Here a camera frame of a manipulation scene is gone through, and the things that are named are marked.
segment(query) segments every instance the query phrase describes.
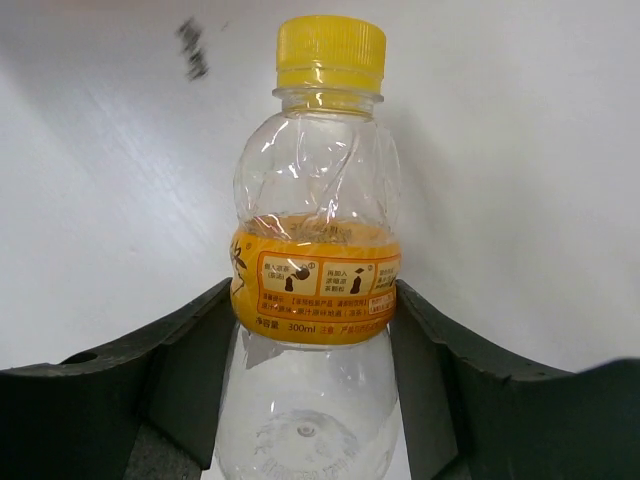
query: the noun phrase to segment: hole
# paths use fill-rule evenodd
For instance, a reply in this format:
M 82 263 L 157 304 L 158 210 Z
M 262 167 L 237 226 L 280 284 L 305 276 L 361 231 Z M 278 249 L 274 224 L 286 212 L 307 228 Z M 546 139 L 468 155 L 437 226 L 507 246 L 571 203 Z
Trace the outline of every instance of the hole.
M 87 362 L 90 362 L 91 360 L 95 360 L 96 358 L 98 358 L 98 355 L 96 355 L 93 352 L 80 352 L 67 358 L 64 362 L 62 362 L 62 365 L 74 365 L 77 363 L 87 363 Z

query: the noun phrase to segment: black holder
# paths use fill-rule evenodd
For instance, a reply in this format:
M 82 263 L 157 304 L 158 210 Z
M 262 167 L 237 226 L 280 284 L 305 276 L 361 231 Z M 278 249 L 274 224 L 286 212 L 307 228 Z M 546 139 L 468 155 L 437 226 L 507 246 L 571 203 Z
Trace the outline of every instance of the black holder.
M 0 371 L 0 479 L 199 479 L 234 324 L 225 280 L 60 365 Z M 404 282 L 391 340 L 414 480 L 640 479 L 640 360 L 556 370 Z

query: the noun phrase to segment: gray surface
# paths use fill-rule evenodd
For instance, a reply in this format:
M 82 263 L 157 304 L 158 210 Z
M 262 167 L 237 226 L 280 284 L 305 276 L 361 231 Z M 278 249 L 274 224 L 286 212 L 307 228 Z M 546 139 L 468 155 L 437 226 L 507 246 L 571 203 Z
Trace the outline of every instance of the gray surface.
M 198 465 L 155 430 L 143 425 L 123 480 L 199 480 Z

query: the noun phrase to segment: bottle neck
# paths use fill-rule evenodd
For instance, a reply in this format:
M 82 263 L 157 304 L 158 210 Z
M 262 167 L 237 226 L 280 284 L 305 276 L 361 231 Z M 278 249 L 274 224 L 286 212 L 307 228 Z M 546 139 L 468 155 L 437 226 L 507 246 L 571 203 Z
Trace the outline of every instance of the bottle neck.
M 350 113 L 372 116 L 382 95 L 331 88 L 278 88 L 274 96 L 282 100 L 282 111 Z

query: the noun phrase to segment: label icon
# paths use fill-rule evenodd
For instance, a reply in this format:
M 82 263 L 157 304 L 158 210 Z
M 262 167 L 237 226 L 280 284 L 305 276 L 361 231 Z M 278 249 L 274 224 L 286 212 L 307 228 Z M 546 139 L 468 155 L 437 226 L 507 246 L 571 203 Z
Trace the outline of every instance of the label icon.
M 265 256 L 262 260 L 262 284 L 266 290 L 299 295 L 315 295 L 318 269 L 304 258 Z
M 326 296 L 367 295 L 375 278 L 375 264 L 325 262 L 322 272 L 322 291 Z

